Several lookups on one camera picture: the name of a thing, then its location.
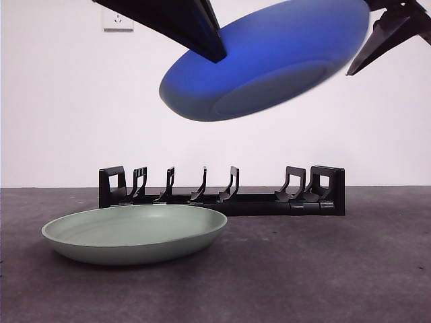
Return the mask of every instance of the plate rim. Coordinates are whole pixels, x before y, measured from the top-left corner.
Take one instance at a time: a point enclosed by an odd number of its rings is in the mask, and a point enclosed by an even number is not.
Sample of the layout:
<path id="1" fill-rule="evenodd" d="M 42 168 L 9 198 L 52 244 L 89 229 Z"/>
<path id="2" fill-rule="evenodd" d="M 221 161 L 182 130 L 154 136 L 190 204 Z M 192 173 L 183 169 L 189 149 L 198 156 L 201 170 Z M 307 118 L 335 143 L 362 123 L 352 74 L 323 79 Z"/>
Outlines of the plate rim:
<path id="1" fill-rule="evenodd" d="M 66 242 L 64 240 L 61 239 L 57 239 L 54 238 L 52 236 L 50 236 L 49 234 L 47 234 L 46 229 L 48 226 L 52 225 L 54 222 L 60 221 L 64 218 L 67 217 L 72 217 L 74 215 L 78 215 L 78 214 L 83 214 L 83 213 L 90 213 L 90 212 L 94 212 L 97 210 L 101 210 L 101 209 L 92 209 L 92 210 L 87 210 L 87 211 L 82 211 L 82 212 L 76 212 L 76 213 L 72 213 L 72 214 L 68 214 L 68 215 L 64 215 L 62 217 L 58 217 L 56 219 L 53 219 L 51 221 L 49 221 L 48 223 L 46 223 L 45 225 L 43 225 L 42 229 L 40 230 L 42 235 L 44 236 L 44 238 L 46 238 L 47 240 L 49 240 L 50 242 L 56 242 L 62 245 L 67 245 L 67 246 L 76 246 L 76 247 L 84 247 L 84 248 L 127 248 L 127 247 L 142 247 L 142 246 L 155 246 L 158 244 L 167 244 L 167 243 L 171 243 L 171 242 L 177 242 L 180 240 L 186 240 L 186 239 L 192 239 L 192 238 L 196 238 L 196 237 L 200 237 L 200 236 L 205 236 L 207 234 L 212 234 L 218 230 L 220 230 L 221 228 L 223 228 L 227 222 L 228 222 L 228 217 L 225 216 L 223 213 L 213 210 L 213 209 L 207 209 L 205 207 L 195 207 L 192 205 L 169 205 L 169 204 L 159 204 L 159 205 L 120 205 L 120 206 L 115 206 L 115 207 L 109 207 L 107 209 L 120 209 L 120 208 L 124 208 L 124 207 L 133 207 L 133 208 L 140 208 L 140 207 L 166 207 L 166 206 L 170 206 L 170 207 L 183 207 L 183 208 L 196 208 L 196 209 L 204 209 L 204 210 L 210 210 L 218 215 L 221 215 L 223 218 L 223 223 L 221 225 L 218 225 L 217 227 L 215 227 L 212 230 L 206 231 L 205 233 L 200 233 L 200 234 L 191 234 L 189 236 L 185 236 L 185 237 L 181 237 L 181 238 L 177 238 L 177 239 L 170 239 L 170 240 L 166 240 L 166 241 L 161 241 L 161 242 L 153 242 L 153 243 L 148 243 L 148 244 L 122 244 L 122 245 L 118 245 L 118 246 L 95 246 L 95 245 L 89 245 L 89 244 L 73 244 L 70 242 Z"/>

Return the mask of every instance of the robotic arm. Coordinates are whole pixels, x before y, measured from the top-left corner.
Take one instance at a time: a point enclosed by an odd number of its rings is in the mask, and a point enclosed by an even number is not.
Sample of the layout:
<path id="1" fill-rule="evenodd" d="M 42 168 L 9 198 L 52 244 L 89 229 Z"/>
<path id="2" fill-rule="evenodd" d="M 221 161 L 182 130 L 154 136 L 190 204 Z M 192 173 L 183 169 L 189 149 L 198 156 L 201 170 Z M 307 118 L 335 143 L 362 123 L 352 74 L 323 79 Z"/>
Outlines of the robotic arm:
<path id="1" fill-rule="evenodd" d="M 209 0 L 93 0 L 218 62 L 227 55 Z M 388 50 L 420 35 L 431 44 L 431 18 L 416 0 L 365 0 L 370 11 L 386 8 L 347 72 L 354 75 Z"/>

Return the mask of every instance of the white wall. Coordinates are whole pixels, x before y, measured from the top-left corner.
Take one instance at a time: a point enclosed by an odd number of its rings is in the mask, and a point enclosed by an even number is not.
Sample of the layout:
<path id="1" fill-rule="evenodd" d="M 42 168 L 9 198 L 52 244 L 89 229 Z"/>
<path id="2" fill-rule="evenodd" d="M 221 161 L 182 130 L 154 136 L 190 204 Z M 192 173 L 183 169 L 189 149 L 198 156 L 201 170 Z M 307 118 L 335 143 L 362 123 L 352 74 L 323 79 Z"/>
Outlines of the white wall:
<path id="1" fill-rule="evenodd" d="M 1 62 L 1 15 L 0 15 L 0 62 Z M 0 151 L 1 151 L 1 77 L 0 77 Z M 1 187 L 1 156 L 0 156 L 0 187 Z"/>
<path id="2" fill-rule="evenodd" d="M 222 26 L 276 0 L 213 0 Z M 422 0 L 431 9 L 431 0 Z M 183 119 L 158 86 L 185 48 L 135 24 L 104 33 L 90 0 L 3 0 L 2 187 L 97 186 L 98 169 L 148 166 L 162 186 L 280 185 L 286 165 L 346 168 L 348 185 L 431 185 L 431 47 L 415 37 L 355 77 L 236 120 Z"/>

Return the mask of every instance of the blue plate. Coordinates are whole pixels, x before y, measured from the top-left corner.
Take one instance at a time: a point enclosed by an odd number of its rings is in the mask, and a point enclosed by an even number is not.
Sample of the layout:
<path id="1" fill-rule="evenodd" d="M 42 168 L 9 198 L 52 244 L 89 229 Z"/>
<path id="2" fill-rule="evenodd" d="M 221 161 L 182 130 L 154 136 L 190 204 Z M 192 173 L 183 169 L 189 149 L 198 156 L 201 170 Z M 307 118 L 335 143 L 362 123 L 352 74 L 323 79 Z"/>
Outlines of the blue plate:
<path id="1" fill-rule="evenodd" d="M 200 121 L 270 108 L 340 70 L 360 48 L 369 13 L 364 0 L 290 0 L 256 11 L 220 30 L 224 60 L 191 50 L 177 60 L 160 97 Z"/>

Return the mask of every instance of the black dish rack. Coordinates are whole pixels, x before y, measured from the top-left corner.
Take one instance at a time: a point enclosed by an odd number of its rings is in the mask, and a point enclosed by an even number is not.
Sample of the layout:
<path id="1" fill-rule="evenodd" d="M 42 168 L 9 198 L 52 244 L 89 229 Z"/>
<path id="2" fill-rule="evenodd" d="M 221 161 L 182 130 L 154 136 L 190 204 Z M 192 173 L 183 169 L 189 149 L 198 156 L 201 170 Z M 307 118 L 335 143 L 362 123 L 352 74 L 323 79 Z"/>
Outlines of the black dish rack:
<path id="1" fill-rule="evenodd" d="M 230 168 L 228 186 L 218 194 L 206 194 L 207 168 L 203 168 L 202 185 L 190 194 L 174 194 L 175 169 L 169 168 L 166 174 L 166 189 L 160 194 L 146 194 L 147 168 L 133 171 L 133 187 L 127 193 L 125 171 L 122 166 L 99 170 L 99 208 L 115 205 L 179 204 L 205 207 L 222 212 L 226 216 L 239 215 L 345 215 L 344 169 L 313 166 L 310 170 L 310 183 L 306 186 L 304 168 L 286 167 L 286 180 L 274 192 L 240 193 L 240 170 Z M 118 186 L 110 187 L 109 178 L 118 176 Z M 300 178 L 299 188 L 289 193 L 290 177 Z M 321 176 L 329 178 L 327 186 L 321 184 Z"/>

